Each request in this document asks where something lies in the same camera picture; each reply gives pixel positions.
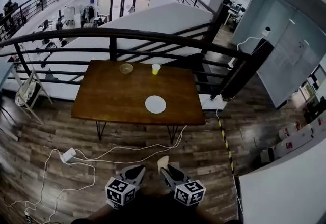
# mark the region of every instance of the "yellow and black tape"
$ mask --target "yellow and black tape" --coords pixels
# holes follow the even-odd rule
[[[232,160],[232,154],[231,154],[231,151],[229,148],[228,140],[226,140],[225,131],[223,129],[222,123],[219,118],[218,118],[218,124],[219,124],[220,131],[222,133],[222,137],[223,137],[223,140],[225,143],[226,150],[228,151],[228,154],[229,154],[229,160],[230,160],[230,164],[231,164],[232,174],[234,174],[234,165],[233,165],[233,160]]]

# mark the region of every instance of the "black and white cube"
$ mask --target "black and white cube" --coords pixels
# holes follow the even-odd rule
[[[106,198],[119,205],[125,205],[136,196],[136,186],[111,177],[105,186]]]
[[[176,186],[174,199],[190,206],[203,200],[206,188],[199,181],[192,181]]]

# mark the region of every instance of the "wooden floor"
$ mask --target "wooden floor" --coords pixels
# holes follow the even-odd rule
[[[15,200],[39,200],[43,168],[52,149],[64,152],[70,147],[79,148],[88,157],[96,157],[114,146],[140,148],[155,143],[169,145],[165,127],[108,124],[103,140],[98,141],[94,122],[70,118],[72,103],[55,101],[50,106],[44,100],[35,109],[45,121],[39,125],[28,120],[9,97],[3,97],[2,106],[14,118],[0,115],[2,125],[10,125],[20,140],[12,141],[0,132],[0,214],[10,223],[23,223],[24,205],[12,208],[4,204]],[[277,132],[288,122],[303,123],[300,110],[290,104],[276,111],[258,76],[231,100],[219,113],[235,161],[236,174],[251,170],[251,161],[261,149],[278,141]],[[159,149],[141,152],[115,150],[105,156],[106,160],[137,161]],[[199,179],[207,188],[201,206],[216,217],[227,221],[237,219],[235,188],[228,155],[218,129],[214,113],[206,114],[206,125],[187,127],[180,145],[157,154],[144,162],[146,177],[141,189],[146,194],[163,194],[167,187],[159,179],[156,162],[163,155]],[[110,176],[123,166],[112,163],[95,163],[96,185],[83,191],[62,193],[58,211],[52,218],[59,223],[71,223],[85,217],[105,203],[104,187]],[[43,200],[33,214],[41,223],[52,214],[55,196],[62,188],[81,188],[92,183],[93,170],[82,165],[63,165],[57,153],[52,155],[45,175]]]

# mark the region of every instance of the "white plate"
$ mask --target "white plate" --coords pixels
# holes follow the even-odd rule
[[[145,101],[146,109],[153,114],[160,114],[165,110],[167,104],[160,96],[150,96]]]

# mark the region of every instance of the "white cable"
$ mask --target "white cable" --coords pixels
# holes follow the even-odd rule
[[[155,155],[155,154],[157,154],[157,153],[161,153],[161,152],[167,151],[167,150],[169,150],[169,149],[171,149],[171,148],[176,148],[176,147],[179,145],[179,143],[180,143],[180,141],[181,141],[181,139],[182,139],[182,133],[183,133],[183,131],[184,131],[184,129],[185,129],[186,127],[187,127],[187,126],[185,126],[185,127],[182,129],[182,131],[181,131],[180,134],[179,134],[179,137],[177,138],[177,141],[176,141],[175,145],[173,145],[173,146],[164,146],[164,145],[160,145],[160,144],[155,144],[155,145],[150,145],[150,146],[146,146],[146,147],[142,147],[142,148],[138,148],[138,149],[130,148],[130,147],[123,147],[123,146],[115,146],[115,147],[113,147],[112,149],[110,149],[109,151],[107,151],[106,153],[102,154],[101,156],[98,156],[98,157],[93,158],[93,159],[87,158],[81,150],[79,150],[79,149],[75,149],[75,151],[79,151],[79,152],[82,154],[82,156],[85,158],[85,160],[84,160],[84,159],[80,159],[80,158],[78,158],[78,157],[74,157],[74,158],[75,158],[75,159],[78,159],[78,160],[82,160],[82,161],[99,161],[99,162],[110,162],[110,163],[120,163],[120,164],[129,164],[129,163],[138,163],[138,162],[142,162],[142,161],[144,161],[144,160],[146,160],[146,159],[152,157],[153,155]],[[140,160],[140,161],[133,161],[133,162],[118,162],[118,161],[105,161],[105,160],[98,160],[99,158],[103,157],[104,155],[108,154],[109,152],[111,152],[112,150],[114,150],[114,149],[116,149],[116,148],[126,149],[126,150],[133,150],[133,151],[140,151],[140,150],[147,149],[147,148],[152,148],[152,147],[155,147],[155,146],[160,146],[160,147],[164,147],[164,148],[168,148],[168,149],[165,149],[165,150],[163,150],[163,151],[155,152],[155,153],[153,153],[152,155],[150,155],[150,156],[148,156],[148,157],[146,157],[145,159]]]
[[[242,215],[244,216],[244,214],[243,214],[243,210],[242,210],[242,206],[241,206],[241,202],[240,202],[240,199],[239,199],[239,196],[238,196],[238,191],[237,191],[237,189],[236,189],[236,185],[235,185],[234,174],[232,174],[232,176],[233,176],[233,183],[234,183],[235,192],[236,192],[236,198],[237,198],[237,199],[238,199],[238,201],[239,201],[240,210],[241,210],[241,212],[242,212]]]
[[[265,43],[267,42],[267,40],[264,42],[264,43],[262,43],[261,45],[260,45],[260,47],[258,47],[254,52],[252,52],[251,53],[251,55],[253,54],[253,53],[255,53],[258,49],[260,49]]]
[[[183,131],[184,131],[184,129],[185,129],[186,127],[187,127],[187,126],[185,126],[185,127],[182,129],[182,131],[180,132],[180,134],[179,134],[179,136],[178,136],[178,138],[177,138],[177,141],[176,141],[175,145],[173,145],[173,146],[164,146],[164,145],[161,145],[161,144],[155,144],[155,145],[150,145],[150,146],[142,147],[142,148],[139,148],[139,149],[130,148],[130,147],[121,147],[121,146],[116,146],[116,147],[113,147],[112,149],[110,149],[109,151],[107,151],[106,153],[104,153],[103,155],[101,155],[101,156],[99,156],[99,157],[97,157],[97,158],[94,158],[94,159],[88,159],[88,158],[83,154],[83,152],[82,152],[81,150],[76,149],[75,151],[79,151],[79,152],[81,152],[81,154],[83,155],[83,157],[84,157],[86,160],[84,160],[84,159],[80,159],[80,158],[77,158],[77,157],[73,157],[73,158],[78,159],[78,160],[81,160],[81,161],[110,162],[110,163],[120,163],[120,164],[130,164],[130,163],[138,163],[138,162],[142,162],[142,161],[145,161],[145,160],[147,160],[148,158],[154,156],[154,155],[157,154],[157,153],[165,152],[165,151],[168,151],[168,150],[170,150],[170,149],[172,149],[172,148],[176,148],[176,147],[180,144],[180,142],[181,142],[182,134],[183,134]],[[116,148],[128,149],[128,150],[134,150],[134,151],[140,151],[140,150],[147,149],[147,148],[151,148],[151,147],[154,147],[154,146],[160,146],[160,147],[164,147],[164,148],[167,148],[167,149],[162,150],[162,151],[155,152],[155,153],[153,153],[152,155],[146,157],[145,159],[142,159],[142,160],[139,160],[139,161],[134,161],[134,162],[116,162],[116,161],[98,160],[99,158],[103,157],[104,155],[108,154],[110,151],[112,151],[113,149],[116,149]],[[49,159],[51,158],[51,155],[52,155],[52,153],[53,153],[54,151],[57,151],[57,152],[59,153],[59,155],[61,156],[61,153],[60,153],[60,151],[59,151],[58,149],[53,149],[53,150],[51,151],[51,153],[50,153],[48,159],[46,160],[46,162],[45,162],[45,164],[44,164],[44,172],[43,172],[43,178],[42,178],[42,188],[41,188],[41,191],[40,191],[40,200],[39,200],[38,202],[36,202],[36,203],[32,203],[32,202],[30,202],[30,201],[15,201],[15,202],[13,202],[12,204],[10,204],[9,206],[8,206],[8,205],[5,205],[6,207],[10,208],[10,207],[12,207],[12,206],[13,206],[15,203],[17,203],[17,202],[25,202],[25,213],[27,213],[27,214],[29,215],[29,217],[30,217],[31,219],[33,219],[35,222],[37,222],[38,224],[41,224],[41,223],[38,222],[37,220],[35,220],[33,217],[31,217],[30,214],[29,214],[29,212],[28,212],[28,210],[29,210],[29,209],[31,209],[31,210],[36,210],[36,205],[39,204],[39,203],[42,201],[42,191],[43,191],[43,188],[44,188],[44,178],[45,178],[45,172],[46,172],[46,164],[47,164],[47,162],[49,161]],[[85,187],[83,187],[83,188],[81,188],[81,189],[62,189],[62,190],[60,191],[60,193],[59,193],[59,194],[57,195],[57,197],[56,197],[55,207],[54,207],[54,209],[53,209],[53,213],[52,213],[52,215],[49,217],[49,220],[46,221],[46,222],[44,222],[43,224],[47,224],[47,223],[49,223],[49,222],[51,221],[51,218],[55,215],[55,213],[56,213],[56,211],[57,211],[57,206],[58,206],[58,198],[59,198],[59,196],[61,195],[62,192],[64,192],[64,191],[68,191],[68,190],[72,190],[72,191],[80,191],[80,190],[83,190],[83,189],[86,189],[86,188],[89,188],[89,187],[92,187],[92,186],[95,185],[95,180],[96,180],[96,169],[95,169],[94,166],[92,166],[92,165],[88,165],[88,164],[85,164],[85,163],[83,163],[83,162],[74,162],[74,163],[67,163],[67,162],[65,162],[65,164],[66,164],[66,165],[81,164],[81,165],[86,165],[86,166],[88,166],[88,167],[92,167],[92,168],[94,169],[94,181],[93,181],[93,184],[88,185],[88,186],[85,186]],[[35,208],[27,207],[27,203],[30,203],[30,204],[33,205]]]
[[[30,201],[15,201],[14,203],[10,204],[9,206],[6,205],[6,207],[10,208],[10,207],[12,207],[12,205],[14,205],[14,204],[17,203],[17,202],[25,202],[25,213],[27,213],[29,216],[30,216],[30,214],[29,214],[29,212],[28,212],[29,209],[31,209],[31,210],[36,210],[36,205],[39,204],[39,203],[42,201],[42,191],[43,191],[43,188],[44,188],[44,178],[45,178],[45,172],[46,172],[46,164],[47,164],[47,162],[49,161],[49,159],[51,158],[51,155],[52,155],[52,153],[53,153],[54,151],[57,151],[57,152],[59,153],[59,155],[61,156],[61,153],[60,153],[59,150],[57,150],[57,149],[53,149],[53,150],[51,151],[51,153],[50,153],[48,159],[46,160],[46,162],[45,162],[45,164],[44,164],[44,172],[43,172],[43,178],[42,178],[42,188],[41,188],[41,191],[40,191],[40,200],[39,200],[38,202],[36,202],[36,203],[32,203],[32,202],[30,202]],[[85,186],[85,187],[83,187],[83,188],[81,188],[81,189],[62,189],[62,190],[60,191],[60,193],[59,193],[59,194],[57,195],[57,197],[56,197],[55,207],[54,207],[54,209],[53,209],[53,213],[52,213],[52,215],[49,217],[49,220],[46,221],[46,222],[44,222],[43,224],[47,224],[47,223],[49,223],[49,222],[51,221],[51,218],[55,215],[55,213],[56,213],[56,211],[57,211],[58,198],[59,198],[59,196],[61,195],[62,192],[66,191],[66,190],[80,191],[80,190],[83,190],[83,189],[86,189],[86,188],[92,187],[92,186],[94,186],[94,184],[95,184],[95,180],[96,180],[96,170],[95,170],[95,167],[94,167],[94,166],[92,166],[92,165],[88,165],[88,164],[85,164],[85,163],[82,163],[82,162],[74,162],[74,163],[67,163],[67,162],[65,162],[65,164],[66,164],[66,165],[76,165],[76,164],[81,164],[81,165],[86,165],[86,166],[88,166],[88,167],[92,167],[92,168],[94,169],[94,181],[93,181],[93,184],[91,184],[91,185],[87,185],[87,186]],[[30,204],[33,205],[35,208],[33,209],[33,208],[31,208],[31,207],[27,207],[27,203],[30,203]]]
[[[245,44],[249,39],[262,39],[264,36],[261,36],[260,38],[256,38],[256,37],[248,37],[245,41],[237,44],[236,48],[237,50],[239,51],[239,46],[242,45],[242,44]]]
[[[215,113],[215,114],[216,114],[216,117],[217,117],[218,119],[220,119],[219,116],[218,116],[218,110],[216,110],[216,113]],[[244,214],[243,214],[243,210],[242,210],[242,206],[241,206],[241,201],[240,201],[240,199],[239,199],[239,195],[238,195],[238,190],[237,190],[236,185],[235,185],[234,174],[232,174],[232,177],[233,177],[233,183],[234,183],[235,192],[236,192],[236,198],[237,198],[238,201],[239,201],[240,210],[241,210],[241,212],[242,212],[242,215],[244,216]]]

